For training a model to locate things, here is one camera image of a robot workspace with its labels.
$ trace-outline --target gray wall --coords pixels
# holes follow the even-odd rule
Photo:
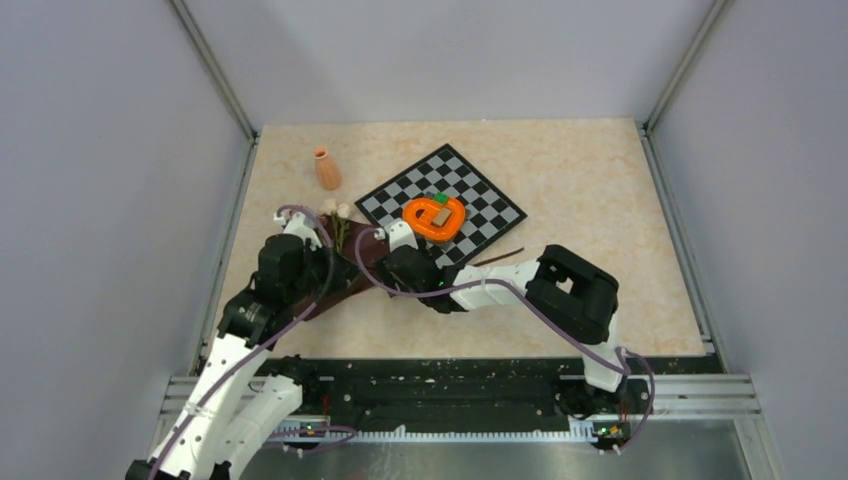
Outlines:
[[[710,0],[189,0],[257,125],[647,117]]]
[[[0,2],[0,477],[147,454],[245,148],[165,2]]]
[[[659,131],[789,478],[845,478],[848,3],[736,2]]]

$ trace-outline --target table surface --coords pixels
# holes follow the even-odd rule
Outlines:
[[[273,212],[287,203],[317,210],[329,197],[353,204],[383,181],[450,143],[528,218],[475,261],[524,247],[518,263],[558,243],[616,277],[619,336],[645,355],[703,355],[635,123],[629,118],[266,126],[251,173],[218,304],[244,288]],[[341,170],[327,192],[312,150],[324,145]],[[353,219],[364,221],[359,212]],[[273,356],[484,358],[576,356],[523,306],[442,315],[371,289],[298,325]]]

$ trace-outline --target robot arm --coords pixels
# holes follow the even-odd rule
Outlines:
[[[418,248],[405,222],[393,223],[377,235],[388,237],[390,245],[390,253],[380,267],[386,283],[418,293],[477,283],[444,295],[421,298],[425,305],[441,313],[451,313],[527,302],[584,347],[609,363],[621,365],[615,354],[618,281],[565,247],[548,245],[539,258],[516,265],[440,268]],[[487,283],[494,279],[509,282],[522,298],[503,285]],[[568,291],[560,288],[567,281],[571,282]],[[583,363],[589,385],[609,392],[618,389],[621,373],[586,355]]]
[[[234,417],[238,402],[269,351],[256,352],[212,394],[201,398],[224,374],[288,326],[293,305],[327,278],[326,252],[314,227],[302,213],[278,212],[275,221],[283,233],[269,237],[259,252],[259,268],[251,284],[224,307],[218,338],[176,424],[194,419],[175,439],[155,480],[237,480],[268,436],[297,410],[310,369],[298,359],[284,362],[283,371],[271,375],[262,390]],[[146,460],[133,462],[127,480],[147,480],[171,434]]]
[[[325,260],[330,247],[321,245],[306,216],[279,211],[275,221],[284,227],[283,233],[266,240],[250,284],[224,307],[218,338],[176,424],[182,425],[188,416],[194,417],[193,421],[184,431],[171,432],[147,459],[133,462],[127,480],[151,478],[156,459],[171,441],[173,447],[153,479],[237,480],[273,430],[300,407],[304,388],[309,388],[314,371],[298,359],[288,359],[234,417],[248,382],[268,358],[268,350],[257,350],[291,324],[293,306],[313,293],[329,275],[330,265]],[[620,365],[614,353],[613,315],[618,306],[618,282],[569,250],[549,245],[539,258],[511,266],[439,268],[418,248],[406,222],[378,230],[378,238],[389,243],[390,253],[378,264],[378,271],[390,285],[413,292],[433,292],[479,283],[422,298],[425,305],[451,313],[526,301],[586,348],[609,363]],[[343,289],[346,280],[344,275],[335,275],[336,267],[334,282],[337,277],[341,280],[333,285]],[[521,297],[503,285],[491,283],[494,280],[509,282]],[[558,286],[566,280],[573,282],[569,291]],[[203,402],[211,387],[249,355],[255,356]],[[588,384],[611,392],[617,389],[622,380],[620,373],[586,356],[583,361]]]

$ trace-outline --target orange plastic object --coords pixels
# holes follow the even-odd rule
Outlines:
[[[451,211],[451,216],[442,227],[433,225],[433,219],[442,208]],[[403,220],[409,224],[412,231],[424,238],[437,242],[449,242],[459,233],[462,222],[465,221],[465,207],[462,202],[451,197],[444,205],[429,198],[416,198],[403,209]]]

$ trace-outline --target orange vase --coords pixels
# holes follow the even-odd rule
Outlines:
[[[327,147],[318,147],[312,152],[315,157],[315,175],[324,190],[335,190],[342,184],[342,174]]]

